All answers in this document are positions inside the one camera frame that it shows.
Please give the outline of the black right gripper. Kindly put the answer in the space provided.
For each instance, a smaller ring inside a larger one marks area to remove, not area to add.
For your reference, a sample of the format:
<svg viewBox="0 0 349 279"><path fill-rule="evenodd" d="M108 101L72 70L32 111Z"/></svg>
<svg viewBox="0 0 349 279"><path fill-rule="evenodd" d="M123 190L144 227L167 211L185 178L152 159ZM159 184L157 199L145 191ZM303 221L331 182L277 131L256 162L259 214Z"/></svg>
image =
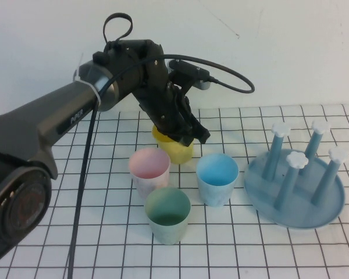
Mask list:
<svg viewBox="0 0 349 279"><path fill-rule="evenodd" d="M172 140L190 145L197 139L205 144L211 136L192 114L188 98L176 86L166 86L162 90L146 86L135 90L133 95L157 130Z"/></svg>

